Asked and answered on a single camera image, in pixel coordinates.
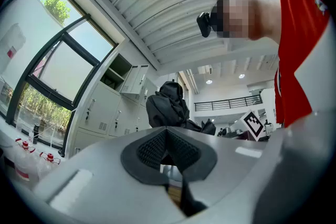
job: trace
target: red shirt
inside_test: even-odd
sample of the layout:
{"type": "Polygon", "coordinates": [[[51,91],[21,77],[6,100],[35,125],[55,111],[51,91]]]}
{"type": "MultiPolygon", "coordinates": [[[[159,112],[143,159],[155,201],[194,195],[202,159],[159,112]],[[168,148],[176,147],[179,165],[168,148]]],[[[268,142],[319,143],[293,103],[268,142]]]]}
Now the red shirt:
{"type": "Polygon", "coordinates": [[[330,17],[323,0],[280,0],[281,40],[275,76],[277,123],[287,127],[311,113],[309,101],[294,72],[308,57],[330,17]]]}

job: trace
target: black bottle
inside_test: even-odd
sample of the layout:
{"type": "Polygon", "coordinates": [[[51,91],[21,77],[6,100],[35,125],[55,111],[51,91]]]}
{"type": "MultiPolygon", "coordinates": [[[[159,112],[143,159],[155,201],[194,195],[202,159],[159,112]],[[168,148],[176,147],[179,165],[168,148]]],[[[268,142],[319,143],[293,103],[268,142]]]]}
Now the black bottle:
{"type": "Polygon", "coordinates": [[[38,139],[38,129],[40,128],[40,125],[38,123],[35,123],[34,126],[34,139],[33,139],[33,144],[37,144],[37,139],[38,139]]]}

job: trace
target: railing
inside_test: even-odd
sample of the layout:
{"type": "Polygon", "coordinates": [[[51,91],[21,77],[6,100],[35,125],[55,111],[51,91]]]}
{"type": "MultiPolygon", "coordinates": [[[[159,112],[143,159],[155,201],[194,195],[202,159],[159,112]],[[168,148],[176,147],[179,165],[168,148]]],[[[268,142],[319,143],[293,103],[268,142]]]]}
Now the railing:
{"type": "Polygon", "coordinates": [[[260,94],[258,94],[242,98],[195,103],[195,111],[233,109],[233,108],[240,108],[242,106],[249,106],[262,103],[263,101],[261,99],[261,96],[260,94]]]}

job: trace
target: black cloth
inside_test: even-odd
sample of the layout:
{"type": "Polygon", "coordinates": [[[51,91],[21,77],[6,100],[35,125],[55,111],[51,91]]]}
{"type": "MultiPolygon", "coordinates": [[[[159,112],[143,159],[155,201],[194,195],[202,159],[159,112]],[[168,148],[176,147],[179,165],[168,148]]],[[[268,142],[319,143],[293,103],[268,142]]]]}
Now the black cloth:
{"type": "Polygon", "coordinates": [[[188,130],[215,135],[216,126],[210,119],[202,126],[189,120],[189,109],[182,99],[182,87],[173,81],[167,81],[159,92],[148,97],[146,109],[149,124],[152,127],[177,126],[188,130]]]}

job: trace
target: cabinet handle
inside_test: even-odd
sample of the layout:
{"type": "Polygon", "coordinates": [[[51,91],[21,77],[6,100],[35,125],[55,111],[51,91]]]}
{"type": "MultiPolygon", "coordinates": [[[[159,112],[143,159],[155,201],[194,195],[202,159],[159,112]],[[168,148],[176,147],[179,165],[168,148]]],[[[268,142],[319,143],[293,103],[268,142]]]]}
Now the cabinet handle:
{"type": "Polygon", "coordinates": [[[144,78],[145,78],[145,75],[142,75],[141,80],[140,80],[140,84],[143,82],[144,78]]]}
{"type": "Polygon", "coordinates": [[[118,115],[117,115],[117,117],[116,117],[116,121],[118,121],[119,120],[119,116],[120,116],[120,114],[121,114],[121,110],[118,110],[118,115]]]}
{"type": "Polygon", "coordinates": [[[89,105],[89,107],[88,107],[88,111],[91,111],[91,108],[92,108],[93,103],[94,103],[95,101],[96,101],[95,98],[92,98],[91,103],[90,103],[90,105],[89,105]]]}

